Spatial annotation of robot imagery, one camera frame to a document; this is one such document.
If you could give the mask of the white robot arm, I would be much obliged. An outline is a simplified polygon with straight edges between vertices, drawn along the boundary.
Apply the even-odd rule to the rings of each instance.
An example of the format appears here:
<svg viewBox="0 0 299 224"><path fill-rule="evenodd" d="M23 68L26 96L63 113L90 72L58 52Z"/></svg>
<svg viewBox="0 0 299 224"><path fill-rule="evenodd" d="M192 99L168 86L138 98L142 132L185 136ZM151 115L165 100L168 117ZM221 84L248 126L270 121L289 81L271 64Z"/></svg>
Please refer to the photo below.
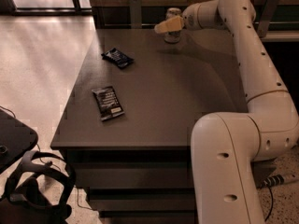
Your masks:
<svg viewBox="0 0 299 224"><path fill-rule="evenodd" d="M253 27L250 0L193 4L162 21L158 34L184 28L228 29L248 110L201 117L192 129L191 158L199 224L264 224L251 165L291 149L299 138L295 105Z"/></svg>

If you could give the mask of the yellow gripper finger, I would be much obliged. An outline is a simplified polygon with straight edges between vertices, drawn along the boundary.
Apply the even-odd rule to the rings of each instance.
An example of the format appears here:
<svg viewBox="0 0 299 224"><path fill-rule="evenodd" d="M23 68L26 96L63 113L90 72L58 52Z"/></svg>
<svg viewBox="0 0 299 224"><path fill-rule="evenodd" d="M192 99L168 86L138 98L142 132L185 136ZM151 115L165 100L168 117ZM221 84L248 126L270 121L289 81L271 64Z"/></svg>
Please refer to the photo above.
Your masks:
<svg viewBox="0 0 299 224"><path fill-rule="evenodd" d="M156 34L181 31L184 27L184 20L180 16L174 16L154 26Z"/></svg>

